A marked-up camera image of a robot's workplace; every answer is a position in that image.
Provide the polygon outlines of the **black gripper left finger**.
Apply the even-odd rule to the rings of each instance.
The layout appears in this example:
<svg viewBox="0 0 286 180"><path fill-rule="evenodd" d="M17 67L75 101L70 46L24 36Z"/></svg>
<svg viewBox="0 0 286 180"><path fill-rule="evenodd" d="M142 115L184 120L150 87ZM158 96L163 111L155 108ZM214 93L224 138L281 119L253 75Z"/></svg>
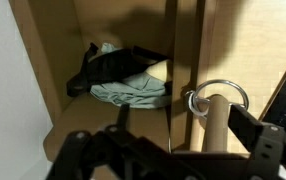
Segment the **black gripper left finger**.
<svg viewBox="0 0 286 180"><path fill-rule="evenodd" d="M102 166L120 180L203 180L177 157L127 131L129 112L122 105L117 122L94 135L84 130L68 134L46 180L90 180Z"/></svg>

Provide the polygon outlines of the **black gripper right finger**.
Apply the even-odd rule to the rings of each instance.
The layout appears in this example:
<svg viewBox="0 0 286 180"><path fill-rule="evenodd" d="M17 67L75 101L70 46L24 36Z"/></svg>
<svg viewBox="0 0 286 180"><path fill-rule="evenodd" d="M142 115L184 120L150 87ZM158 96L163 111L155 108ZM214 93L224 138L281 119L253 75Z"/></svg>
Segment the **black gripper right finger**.
<svg viewBox="0 0 286 180"><path fill-rule="evenodd" d="M261 123L239 105L232 105L228 126L249 152L174 153L178 167L171 170L174 180L285 180L286 132L272 123Z"/></svg>

